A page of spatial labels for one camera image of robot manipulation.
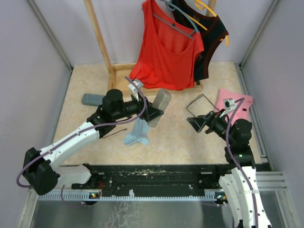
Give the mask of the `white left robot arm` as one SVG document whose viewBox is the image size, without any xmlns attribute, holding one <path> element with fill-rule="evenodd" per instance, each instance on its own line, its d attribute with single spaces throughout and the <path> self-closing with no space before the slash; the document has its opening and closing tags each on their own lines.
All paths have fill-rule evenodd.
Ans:
<svg viewBox="0 0 304 228">
<path fill-rule="evenodd" d="M 65 160 L 86 145 L 103 138 L 117 125 L 129 123 L 132 116 L 155 127 L 164 114 L 171 95 L 160 89 L 152 103 L 139 93 L 133 93 L 131 98 L 125 102 L 122 91 L 111 89 L 103 97 L 96 112 L 75 131 L 48 147 L 27 150 L 21 174 L 30 187 L 38 195 L 52 191 L 62 177 L 57 169 Z"/>
</svg>

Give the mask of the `grey glasses case green lining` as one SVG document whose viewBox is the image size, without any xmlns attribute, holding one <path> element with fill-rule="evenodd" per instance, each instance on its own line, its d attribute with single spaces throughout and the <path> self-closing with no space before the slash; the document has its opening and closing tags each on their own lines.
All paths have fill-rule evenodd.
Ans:
<svg viewBox="0 0 304 228">
<path fill-rule="evenodd" d="M 165 90 L 165 89 L 160 89 L 158 91 L 157 95 L 156 95 L 156 98 L 154 99 L 152 107 L 163 111 L 163 113 L 161 115 L 157 116 L 156 118 L 154 118 L 153 120 L 148 122 L 148 125 L 150 127 L 153 127 L 153 128 L 156 127 L 156 125 L 160 121 L 160 118 L 164 114 L 165 109 L 169 105 L 170 101 L 171 101 L 171 94 L 169 93 L 169 91 Z"/>
</svg>

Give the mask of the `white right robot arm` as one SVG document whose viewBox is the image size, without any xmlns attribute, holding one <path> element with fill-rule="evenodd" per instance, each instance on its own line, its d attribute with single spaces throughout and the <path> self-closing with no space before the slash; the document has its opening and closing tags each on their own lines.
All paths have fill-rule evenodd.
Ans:
<svg viewBox="0 0 304 228">
<path fill-rule="evenodd" d="M 199 133 L 216 133 L 226 142 L 225 157 L 229 168 L 219 167 L 212 176 L 213 184 L 222 188 L 233 215 L 236 228 L 270 228 L 272 224 L 266 214 L 257 186 L 257 170 L 249 146 L 252 123 L 237 119 L 226 121 L 223 110 L 206 115 L 187 118 L 187 122 Z"/>
</svg>

